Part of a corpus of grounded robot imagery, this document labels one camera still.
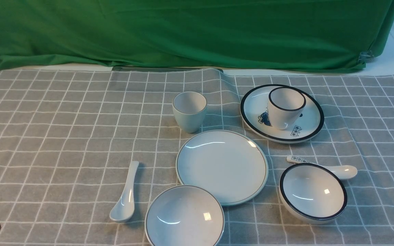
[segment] gray checkered tablecloth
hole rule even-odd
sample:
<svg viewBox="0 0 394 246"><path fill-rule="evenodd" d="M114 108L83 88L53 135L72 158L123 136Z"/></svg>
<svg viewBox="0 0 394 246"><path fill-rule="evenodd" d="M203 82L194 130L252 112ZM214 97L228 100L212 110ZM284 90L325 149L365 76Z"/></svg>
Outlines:
<svg viewBox="0 0 394 246"><path fill-rule="evenodd" d="M295 145L267 141L242 123L239 102L254 86L289 84L322 105L325 124ZM178 185L175 158L192 134L177 127L172 99L202 92L202 130L245 134L265 152L269 179L252 201L226 207L220 245L394 245L394 76L229 77L186 72L0 72L0 246L146 246L147 206ZM354 165L348 205L332 224L291 216L277 195L288 154L322 165ZM131 160L136 212L115 224L109 211Z"/></svg>

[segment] dinnerware set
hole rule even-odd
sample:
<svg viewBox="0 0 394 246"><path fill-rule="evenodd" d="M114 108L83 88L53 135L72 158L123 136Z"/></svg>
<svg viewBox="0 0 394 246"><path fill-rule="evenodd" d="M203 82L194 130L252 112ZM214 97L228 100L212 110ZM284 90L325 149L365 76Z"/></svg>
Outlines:
<svg viewBox="0 0 394 246"><path fill-rule="evenodd" d="M202 94L180 93L172 106L183 131L194 133L201 128L207 111L207 100ZM247 92L240 112L253 132L284 144L311 139L324 124L322 108L314 98L280 84ZM340 180L354 177L355 167L321 166L292 155L287 156L287 161L296 164L281 175L278 193L293 216L307 223L323 224L343 212L347 194ZM115 222L125 222L134 211L137 164L132 164L122 196L110 212ZM160 193L145 217L145 233L153 246L216 245L224 231L222 206L254 198L269 175L267 158L253 140L221 130L205 131L189 139L177 155L175 169L182 185Z"/></svg>

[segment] white cup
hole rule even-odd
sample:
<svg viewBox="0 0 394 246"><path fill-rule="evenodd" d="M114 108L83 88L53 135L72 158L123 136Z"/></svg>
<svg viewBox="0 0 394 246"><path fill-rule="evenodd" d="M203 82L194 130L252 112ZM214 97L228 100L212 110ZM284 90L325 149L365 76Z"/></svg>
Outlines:
<svg viewBox="0 0 394 246"><path fill-rule="evenodd" d="M272 126L279 130L292 125L305 107L306 99L300 90L277 87L268 94L268 117Z"/></svg>
<svg viewBox="0 0 394 246"><path fill-rule="evenodd" d="M206 116L207 101L198 92L182 92L172 100L174 118L182 130L196 132Z"/></svg>

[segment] bowl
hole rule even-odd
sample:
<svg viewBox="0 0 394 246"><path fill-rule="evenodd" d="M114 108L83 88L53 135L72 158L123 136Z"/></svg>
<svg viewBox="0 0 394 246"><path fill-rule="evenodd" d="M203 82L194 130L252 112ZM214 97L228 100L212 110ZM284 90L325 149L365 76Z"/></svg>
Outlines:
<svg viewBox="0 0 394 246"><path fill-rule="evenodd" d="M206 190L176 186L160 193L145 215L152 246L214 246L224 231L224 212Z"/></svg>
<svg viewBox="0 0 394 246"><path fill-rule="evenodd" d="M347 204L341 181L316 164L302 163L287 168L280 176L279 196L292 215L310 224L333 221Z"/></svg>

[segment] ceramic spoon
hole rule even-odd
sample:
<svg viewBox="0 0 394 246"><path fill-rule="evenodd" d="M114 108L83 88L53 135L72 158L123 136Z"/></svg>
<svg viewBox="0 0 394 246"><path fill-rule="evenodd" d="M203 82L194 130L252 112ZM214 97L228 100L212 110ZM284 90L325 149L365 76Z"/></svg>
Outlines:
<svg viewBox="0 0 394 246"><path fill-rule="evenodd" d="M294 155L287 156L287 161L288 162L292 162L292 163L311 163L311 164L315 164L315 163L312 163L312 162L310 162L308 160L305 160L305 159L303 159L301 157L294 156ZM354 166L350 166L350 165L322 166L322 167L324 167L324 168L328 169L329 171L331 171L340 180L351 179L351 178L355 177L355 175L357 175L357 173L358 173L357 168L354 167Z"/></svg>
<svg viewBox="0 0 394 246"><path fill-rule="evenodd" d="M126 185L122 191L122 195L118 202L112 208L109 217L116 223L124 223L135 212L135 201L133 199L133 184L135 182L136 170L139 162L133 161L130 163L129 172L127 173Z"/></svg>

